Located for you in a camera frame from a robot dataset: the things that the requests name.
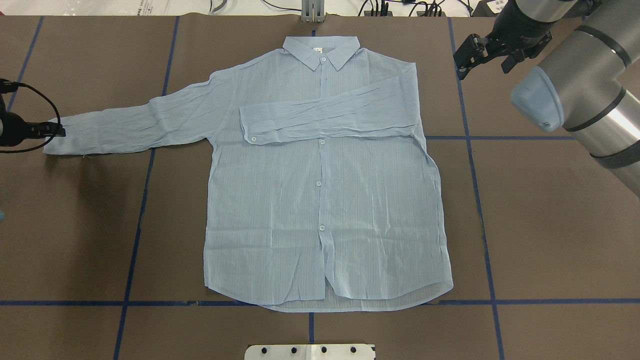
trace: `folded sleeve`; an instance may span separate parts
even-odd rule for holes
[[[230,70],[209,80],[131,108],[62,118],[67,135],[44,147],[46,154],[107,154],[191,143],[214,136],[223,125],[236,89]]]
[[[400,75],[343,94],[240,108],[244,139],[255,145],[340,136],[410,136],[420,122],[415,64]]]

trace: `white bracket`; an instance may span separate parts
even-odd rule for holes
[[[324,0],[302,0],[302,22],[324,22]]]
[[[244,360],[375,360],[376,346],[367,344],[252,345]]]

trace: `light blue shirt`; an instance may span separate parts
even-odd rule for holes
[[[415,64],[355,37],[287,37],[146,105],[62,121],[47,154],[211,143],[204,282],[224,295],[382,311],[453,287]]]

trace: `blue tape line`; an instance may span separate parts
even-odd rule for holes
[[[451,40],[451,54],[453,55],[456,52],[456,41],[453,33],[453,23],[451,22],[451,18],[448,17],[447,21],[449,23],[449,37]],[[493,287],[493,274],[491,270],[491,260],[489,257],[489,246],[486,241],[486,231],[484,228],[484,216],[482,213],[482,204],[480,202],[480,191],[478,190],[478,183],[476,177],[476,164],[474,163],[473,157],[473,149],[471,148],[471,138],[469,134],[469,125],[467,121],[467,110],[465,108],[465,100],[462,93],[462,84],[460,79],[458,78],[457,69],[454,63],[454,75],[456,76],[456,82],[458,84],[458,97],[460,98],[460,110],[462,112],[462,123],[465,127],[465,136],[467,138],[467,152],[469,156],[469,165],[471,166],[471,178],[474,184],[474,193],[476,195],[476,208],[478,215],[480,216],[480,225],[482,229],[482,241],[484,245],[484,265],[486,268],[486,276],[489,282],[489,294],[491,296],[491,307],[493,311],[493,325],[495,327],[495,337],[498,344],[498,354],[500,356],[500,360],[504,360],[504,347],[502,346],[502,331],[500,330],[500,319],[498,317],[498,305],[495,303],[495,288]]]
[[[427,140],[575,140],[570,136],[426,135]]]
[[[173,25],[173,38],[171,39],[171,48],[169,49],[169,60],[166,62],[166,72],[164,73],[164,85],[162,87],[162,96],[166,95],[166,88],[169,85],[169,75],[171,75],[171,64],[173,61],[173,51],[175,50],[175,38],[178,35],[178,25],[180,24],[180,17],[175,17],[175,24]]]
[[[197,301],[129,301],[127,306],[192,306],[198,305]]]
[[[122,306],[122,301],[0,300],[0,306]]]
[[[198,306],[257,306],[241,301],[199,301]]]
[[[422,306],[468,306],[491,305],[570,305],[570,304],[640,304],[640,298],[592,298],[592,299],[497,299],[497,300],[441,300],[436,304],[425,302]],[[0,306],[123,306],[124,301],[114,300],[0,300]],[[129,301],[127,307],[172,307],[172,306],[257,306],[240,301]]]
[[[553,305],[553,304],[640,304],[640,299],[522,299],[496,300],[498,305]]]
[[[314,324],[313,313],[309,313],[309,343],[316,343],[316,325]]]
[[[491,305],[491,300],[441,300],[434,305]]]
[[[33,38],[31,39],[31,45],[29,45],[29,51],[27,51],[27,56],[24,58],[24,63],[22,63],[22,69],[20,69],[20,74],[18,75],[17,82],[22,82],[22,77],[24,76],[24,72],[27,70],[27,64],[29,63],[29,59],[31,58],[31,53],[33,52],[34,46],[36,46],[36,40],[38,39],[38,35],[40,34],[40,29],[42,28],[42,22],[44,21],[44,16],[40,17],[38,21],[38,26],[36,26],[36,32],[33,34]],[[9,106],[7,106],[6,110],[11,111],[11,107],[13,106],[13,102],[15,101],[15,96],[18,94],[16,90],[13,94],[11,94],[11,99],[9,100]]]
[[[162,89],[162,95],[166,95],[166,89],[169,83],[169,76],[171,75],[171,64],[173,59],[173,51],[175,49],[175,39],[178,33],[178,25],[180,23],[180,17],[175,17],[175,24],[173,25],[173,37],[171,40],[171,47],[169,49],[169,59],[166,64],[166,72],[164,74],[164,85]],[[120,345],[122,344],[122,335],[124,333],[124,325],[127,319],[127,308],[129,305],[129,296],[131,295],[131,285],[133,283],[133,273],[136,268],[136,259],[138,257],[138,246],[140,244],[140,234],[142,232],[142,217],[145,214],[147,208],[147,196],[149,189],[149,179],[151,178],[151,170],[154,167],[154,159],[156,158],[156,149],[151,149],[151,155],[149,156],[149,166],[147,168],[147,178],[145,179],[145,189],[142,193],[142,204],[140,205],[140,214],[138,215],[138,228],[136,229],[136,238],[133,243],[133,251],[131,253],[131,264],[129,265],[129,275],[127,276],[127,287],[124,293],[124,304],[122,305],[122,314],[120,315],[120,325],[118,326],[118,336],[116,337],[116,345],[113,351],[113,359],[117,360],[120,355]]]

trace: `shirt collar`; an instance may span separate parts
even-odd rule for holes
[[[332,47],[328,53],[319,53],[314,47]],[[302,61],[311,70],[316,70],[320,58],[326,56],[335,70],[340,70],[344,64],[360,48],[357,37],[287,37],[282,48]]]

